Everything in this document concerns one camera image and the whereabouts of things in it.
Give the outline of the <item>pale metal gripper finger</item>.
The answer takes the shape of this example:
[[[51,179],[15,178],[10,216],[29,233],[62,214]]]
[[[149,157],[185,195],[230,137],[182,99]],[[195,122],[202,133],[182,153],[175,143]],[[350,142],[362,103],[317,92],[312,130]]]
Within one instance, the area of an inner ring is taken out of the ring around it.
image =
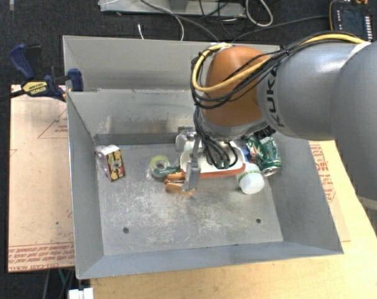
[[[190,188],[196,189],[200,177],[200,168],[198,163],[192,163],[190,168]]]
[[[182,184],[182,191],[183,192],[191,192],[191,190],[190,190],[190,172],[191,172],[191,166],[186,166],[185,180]]]

